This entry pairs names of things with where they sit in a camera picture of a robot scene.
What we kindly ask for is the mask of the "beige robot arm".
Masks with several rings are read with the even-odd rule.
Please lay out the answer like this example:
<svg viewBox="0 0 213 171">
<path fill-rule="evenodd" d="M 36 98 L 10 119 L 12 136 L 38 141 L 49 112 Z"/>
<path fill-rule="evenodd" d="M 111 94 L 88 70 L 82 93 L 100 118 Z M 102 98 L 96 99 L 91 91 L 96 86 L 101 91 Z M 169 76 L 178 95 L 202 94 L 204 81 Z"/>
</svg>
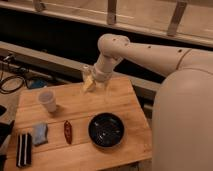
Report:
<svg viewBox="0 0 213 171">
<path fill-rule="evenodd" d="M 153 106 L 152 171 L 213 171 L 213 52 L 115 34 L 102 35 L 97 46 L 97 82 L 124 59 L 165 77 Z"/>
</svg>

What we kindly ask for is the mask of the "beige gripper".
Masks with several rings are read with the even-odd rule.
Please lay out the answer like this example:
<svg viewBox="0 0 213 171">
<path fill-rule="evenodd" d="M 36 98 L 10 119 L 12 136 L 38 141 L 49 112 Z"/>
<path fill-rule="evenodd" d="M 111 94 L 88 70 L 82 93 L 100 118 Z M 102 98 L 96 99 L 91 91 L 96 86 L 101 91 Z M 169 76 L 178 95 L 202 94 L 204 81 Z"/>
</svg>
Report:
<svg viewBox="0 0 213 171">
<path fill-rule="evenodd" d="M 108 95 L 109 89 L 109 79 L 111 78 L 112 73 L 103 72 L 99 70 L 96 66 L 92 67 L 92 76 L 87 76 L 84 80 L 83 84 L 83 91 L 89 92 L 93 91 L 97 82 L 104 82 L 103 83 L 103 95 L 106 97 Z"/>
</svg>

